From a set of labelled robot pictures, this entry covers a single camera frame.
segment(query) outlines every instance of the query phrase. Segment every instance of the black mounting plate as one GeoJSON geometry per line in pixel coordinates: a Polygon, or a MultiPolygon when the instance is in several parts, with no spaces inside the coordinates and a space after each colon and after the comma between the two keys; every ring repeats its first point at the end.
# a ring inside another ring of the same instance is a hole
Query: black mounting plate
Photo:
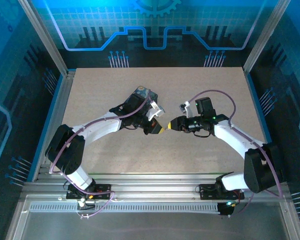
{"type": "MultiPolygon", "coordinates": [[[[93,191],[91,192],[109,192],[111,191],[111,184],[94,184],[93,185],[93,191]]],[[[93,195],[92,198],[89,198],[88,194],[80,192],[78,189],[76,189],[75,186],[70,184],[68,186],[68,190],[66,193],[66,199],[73,200],[73,199],[81,199],[82,197],[86,198],[87,200],[96,200],[96,199],[105,199],[109,200],[110,199],[111,193],[109,192],[108,194],[101,194],[101,195],[93,195]]]]}
{"type": "MultiPolygon", "coordinates": [[[[200,184],[198,186],[200,200],[237,200],[238,196],[233,191],[223,192],[222,195],[218,193],[214,184],[200,184]]],[[[240,193],[240,200],[245,199],[245,195],[240,193]]]]}

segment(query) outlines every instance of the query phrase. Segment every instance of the camera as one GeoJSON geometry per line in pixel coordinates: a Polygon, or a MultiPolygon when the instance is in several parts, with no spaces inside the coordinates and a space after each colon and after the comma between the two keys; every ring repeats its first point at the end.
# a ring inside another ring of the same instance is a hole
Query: camera
{"type": "Polygon", "coordinates": [[[210,97],[203,97],[195,100],[195,106],[198,114],[205,119],[210,119],[217,115],[216,110],[212,106],[210,97]]]}

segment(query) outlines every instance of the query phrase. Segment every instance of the glass panel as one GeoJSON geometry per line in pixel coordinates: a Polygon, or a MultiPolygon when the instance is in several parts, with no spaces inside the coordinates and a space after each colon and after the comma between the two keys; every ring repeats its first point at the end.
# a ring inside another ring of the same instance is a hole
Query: glass panel
{"type": "Polygon", "coordinates": [[[290,2],[250,75],[260,99],[262,117],[272,140],[282,151],[291,193],[299,193],[300,0],[290,2]]]}
{"type": "Polygon", "coordinates": [[[28,177],[59,75],[18,1],[0,1],[0,239],[28,177]]]}
{"type": "Polygon", "coordinates": [[[277,1],[33,3],[68,68],[237,67],[277,1]]]}

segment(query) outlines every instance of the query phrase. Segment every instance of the gray metal floor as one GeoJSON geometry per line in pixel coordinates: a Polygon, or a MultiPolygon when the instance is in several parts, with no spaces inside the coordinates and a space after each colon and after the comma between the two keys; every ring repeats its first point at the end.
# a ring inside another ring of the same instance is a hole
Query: gray metal floor
{"type": "Polygon", "coordinates": [[[22,240],[285,240],[281,210],[253,203],[231,218],[199,213],[75,213],[28,216],[22,240]]]}

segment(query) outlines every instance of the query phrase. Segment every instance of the cable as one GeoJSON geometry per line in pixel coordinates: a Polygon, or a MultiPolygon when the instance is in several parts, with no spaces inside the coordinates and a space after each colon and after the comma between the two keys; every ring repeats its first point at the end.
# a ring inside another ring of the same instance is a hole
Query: cable
{"type": "Polygon", "coordinates": [[[249,204],[251,203],[252,199],[254,198],[254,195],[255,195],[255,194],[252,193],[252,195],[251,195],[249,201],[246,203],[246,205],[245,205],[240,211],[237,212],[237,214],[242,214],[242,213],[244,213],[244,212],[247,210],[249,204]]]}
{"type": "Polygon", "coordinates": [[[61,154],[62,154],[62,153],[64,152],[64,150],[66,149],[67,145],[68,145],[69,143],[71,143],[71,141],[72,141],[79,133],[81,133],[84,129],[90,127],[90,126],[93,125],[93,124],[96,124],[96,123],[98,123],[98,122],[101,122],[101,121],[113,120],[113,119],[123,119],[123,118],[130,117],[130,116],[132,116],[133,114],[137,113],[140,109],[142,109],[143,106],[146,104],[146,102],[147,102],[148,100],[150,100],[150,99],[151,99],[151,91],[149,90],[148,97],[146,97],[146,98],[144,99],[143,103],[142,103],[136,110],[134,110],[134,111],[132,111],[132,112],[126,114],[126,115],[122,115],[122,116],[114,116],[114,117],[99,118],[99,119],[96,119],[96,120],[93,120],[93,121],[87,123],[85,126],[83,126],[83,127],[80,128],[78,131],[76,131],[76,132],[75,132],[75,133],[74,133],[74,134],[73,134],[73,135],[72,135],[72,136],[64,143],[64,145],[62,146],[62,148],[60,149],[60,151],[59,151],[58,154],[56,155],[56,157],[55,157],[55,159],[54,159],[54,161],[53,161],[53,163],[52,163],[52,165],[50,166],[50,169],[49,169],[49,173],[50,173],[50,174],[53,173],[53,174],[61,174],[61,175],[63,175],[64,178],[65,178],[66,180],[68,180],[70,183],[72,183],[72,185],[73,185],[75,188],[77,188],[80,192],[85,193],[85,194],[88,194],[88,195],[112,194],[112,195],[110,196],[110,199],[103,205],[103,207],[101,207],[98,211],[96,211],[96,212],[94,212],[94,213],[92,213],[92,214],[90,214],[90,215],[87,215],[87,216],[81,216],[82,218],[89,218],[89,217],[92,217],[92,216],[94,216],[94,215],[100,213],[100,212],[101,212],[101,211],[102,211],[102,210],[110,203],[110,201],[114,198],[115,192],[114,192],[114,191],[89,192],[89,191],[82,190],[82,189],[81,189],[80,187],[78,187],[74,182],[72,182],[71,179],[70,179],[67,175],[63,174],[62,171],[54,171],[53,169],[55,168],[55,166],[56,166],[56,164],[57,164],[57,162],[58,162],[58,160],[59,160],[61,154]]]}
{"type": "Polygon", "coordinates": [[[205,91],[199,92],[197,95],[195,95],[193,98],[191,98],[188,102],[191,103],[193,100],[195,100],[201,94],[205,94],[205,93],[209,93],[209,92],[221,93],[223,95],[226,95],[231,100],[231,102],[233,104],[233,112],[230,115],[229,120],[228,120],[229,126],[231,127],[231,119],[232,119],[232,117],[235,115],[235,113],[237,111],[237,106],[236,106],[235,100],[228,93],[226,93],[224,91],[221,91],[221,90],[217,90],[217,89],[209,89],[209,90],[205,90],[205,91]]]}
{"type": "Polygon", "coordinates": [[[88,207],[88,208],[84,208],[84,209],[80,209],[80,211],[85,211],[85,210],[90,210],[90,209],[94,209],[96,206],[91,206],[91,207],[88,207]]]}
{"type": "Polygon", "coordinates": [[[64,190],[67,190],[67,189],[65,189],[65,185],[66,185],[68,182],[69,182],[69,181],[67,180],[67,181],[65,181],[65,183],[63,184],[62,188],[63,188],[64,190]]]}
{"type": "Polygon", "coordinates": [[[60,149],[60,151],[58,152],[58,154],[56,155],[52,165],[50,166],[50,169],[49,169],[49,173],[50,174],[62,174],[61,171],[54,171],[53,169],[55,168],[61,154],[64,152],[64,150],[66,149],[67,145],[69,143],[71,143],[71,141],[79,134],[81,133],[84,129],[90,127],[91,125],[93,124],[96,124],[98,122],[101,122],[101,121],[106,121],[106,120],[113,120],[113,119],[124,119],[124,118],[127,118],[127,117],[130,117],[132,116],[133,114],[137,113],[140,109],[143,108],[143,106],[146,104],[146,102],[150,99],[150,95],[151,95],[151,91],[149,90],[149,93],[148,93],[148,97],[144,99],[143,103],[134,111],[126,114],[126,115],[122,115],[122,116],[110,116],[110,117],[105,117],[105,118],[99,118],[99,119],[96,119],[96,120],[93,120],[89,123],[87,123],[85,126],[83,126],[82,128],[80,128],[78,131],[76,131],[65,143],[64,145],[62,146],[62,148],[60,149]]]}
{"type": "Polygon", "coordinates": [[[96,211],[96,212],[94,212],[94,213],[92,213],[92,214],[90,214],[90,215],[86,215],[86,216],[84,216],[83,214],[82,215],[80,215],[78,212],[76,212],[79,216],[80,216],[80,218],[82,219],[82,218],[86,218],[86,219],[88,219],[88,218],[90,218],[90,217],[93,217],[94,215],[97,215],[98,213],[100,213],[103,209],[105,209],[105,207],[112,201],[112,199],[114,198],[114,196],[115,196],[115,192],[114,191],[111,191],[111,193],[113,193],[112,195],[111,195],[111,197],[110,197],[110,199],[98,210],[98,211],[96,211]]]}
{"type": "Polygon", "coordinates": [[[240,203],[240,200],[241,200],[241,193],[240,193],[240,191],[239,191],[239,193],[237,193],[236,190],[233,190],[233,192],[235,193],[235,195],[238,196],[238,204],[239,204],[239,203],[240,203]]]}
{"type": "Polygon", "coordinates": [[[136,129],[138,129],[137,127],[135,127],[135,128],[129,128],[129,127],[127,127],[127,126],[124,126],[124,128],[125,128],[125,129],[128,129],[128,130],[136,130],[136,129]]]}
{"type": "Polygon", "coordinates": [[[208,192],[213,192],[213,191],[216,190],[216,188],[214,188],[214,189],[207,189],[207,188],[204,188],[203,186],[198,185],[198,186],[196,186],[196,187],[194,188],[194,191],[195,191],[197,194],[200,194],[200,193],[201,193],[200,191],[197,191],[197,188],[202,188],[203,190],[208,191],[208,192]]]}
{"type": "Polygon", "coordinates": [[[207,135],[207,136],[201,136],[201,135],[195,134],[195,131],[193,131],[193,135],[198,138],[206,139],[207,137],[209,137],[211,135],[211,133],[209,132],[209,135],[207,135]]]}
{"type": "Polygon", "coordinates": [[[229,117],[229,120],[228,120],[228,124],[229,124],[229,127],[231,129],[233,129],[237,134],[239,134],[240,136],[244,137],[245,139],[247,139],[251,144],[255,145],[259,150],[260,152],[262,153],[262,155],[264,156],[270,170],[271,170],[271,173],[273,175],[273,178],[274,178],[274,181],[275,181],[275,184],[278,188],[278,192],[279,192],[279,195],[275,194],[274,192],[272,191],[269,191],[267,190],[266,192],[277,197],[277,198],[283,198],[283,192],[282,192],[282,189],[281,189],[281,185],[280,185],[280,181],[279,181],[279,178],[278,178],[278,175],[275,171],[275,168],[273,166],[273,164],[271,163],[267,153],[262,149],[262,147],[257,144],[256,142],[254,142],[250,137],[248,137],[246,134],[244,134],[243,132],[239,131],[238,129],[236,129],[235,127],[232,127],[232,124],[231,124],[231,119],[233,118],[233,116],[235,115],[236,111],[237,111],[237,106],[236,106],[236,103],[234,101],[234,99],[229,95],[227,94],[226,92],[224,91],[221,91],[221,90],[216,90],[216,89],[210,89],[210,90],[205,90],[205,91],[202,91],[200,93],[198,93],[197,95],[195,95],[193,98],[191,98],[188,102],[191,103],[194,99],[196,99],[198,96],[200,96],[201,94],[204,94],[204,93],[208,93],[208,92],[217,92],[217,93],[221,93],[221,94],[224,94],[226,95],[232,102],[233,104],[233,112],[232,114],[230,115],[229,117]]]}

